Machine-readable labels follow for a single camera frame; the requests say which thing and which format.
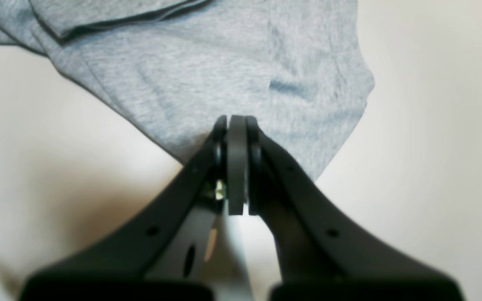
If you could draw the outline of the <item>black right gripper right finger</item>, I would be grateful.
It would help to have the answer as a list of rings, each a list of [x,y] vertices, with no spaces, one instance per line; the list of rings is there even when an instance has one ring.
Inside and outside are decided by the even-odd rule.
[[[273,234],[271,301],[461,301],[450,276],[377,239],[332,204],[292,156],[246,119],[248,207]]]

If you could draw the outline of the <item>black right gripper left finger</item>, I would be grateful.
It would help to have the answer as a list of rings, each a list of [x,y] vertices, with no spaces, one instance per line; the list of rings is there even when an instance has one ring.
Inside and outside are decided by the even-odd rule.
[[[220,116],[203,146],[140,213],[29,278],[21,301],[213,301],[199,281],[218,214],[248,197],[246,117]]]

